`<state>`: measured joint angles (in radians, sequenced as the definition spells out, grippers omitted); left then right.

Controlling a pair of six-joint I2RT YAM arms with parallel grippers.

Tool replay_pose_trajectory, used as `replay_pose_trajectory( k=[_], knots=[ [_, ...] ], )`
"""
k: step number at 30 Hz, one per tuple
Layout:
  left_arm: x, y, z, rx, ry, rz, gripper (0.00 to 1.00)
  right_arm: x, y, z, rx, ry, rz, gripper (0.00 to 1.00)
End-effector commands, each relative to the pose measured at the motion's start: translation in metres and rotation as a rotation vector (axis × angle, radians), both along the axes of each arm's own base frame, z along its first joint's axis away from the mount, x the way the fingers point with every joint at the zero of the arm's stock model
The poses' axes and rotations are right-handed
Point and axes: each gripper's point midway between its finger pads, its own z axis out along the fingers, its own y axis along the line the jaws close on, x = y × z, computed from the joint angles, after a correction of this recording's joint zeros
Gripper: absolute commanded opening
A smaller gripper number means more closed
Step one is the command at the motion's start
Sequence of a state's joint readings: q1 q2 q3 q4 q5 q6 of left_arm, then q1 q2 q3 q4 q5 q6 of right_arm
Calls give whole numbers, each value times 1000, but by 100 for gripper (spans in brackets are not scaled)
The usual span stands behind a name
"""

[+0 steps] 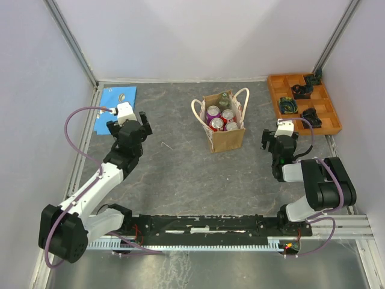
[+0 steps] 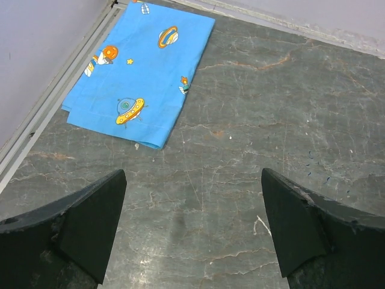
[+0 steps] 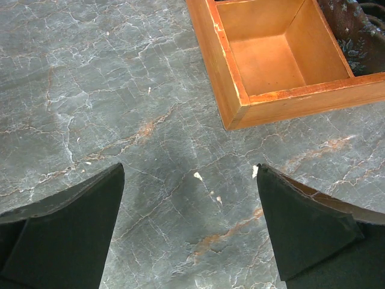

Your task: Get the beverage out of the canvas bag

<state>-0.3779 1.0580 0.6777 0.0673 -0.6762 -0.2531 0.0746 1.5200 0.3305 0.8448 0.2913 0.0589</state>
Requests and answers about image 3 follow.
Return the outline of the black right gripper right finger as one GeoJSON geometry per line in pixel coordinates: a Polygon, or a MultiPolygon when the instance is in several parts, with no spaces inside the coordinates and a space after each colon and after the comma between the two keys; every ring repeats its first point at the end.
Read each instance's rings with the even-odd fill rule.
{"type": "Polygon", "coordinates": [[[288,288],[383,288],[384,214],[259,164],[257,187],[279,277],[288,288]]]}

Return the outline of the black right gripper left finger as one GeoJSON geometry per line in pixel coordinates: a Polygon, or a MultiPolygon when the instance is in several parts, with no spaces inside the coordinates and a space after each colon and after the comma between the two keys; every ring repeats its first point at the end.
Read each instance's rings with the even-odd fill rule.
{"type": "Polygon", "coordinates": [[[1,288],[99,288],[125,185],[117,163],[1,214],[1,288]]]}

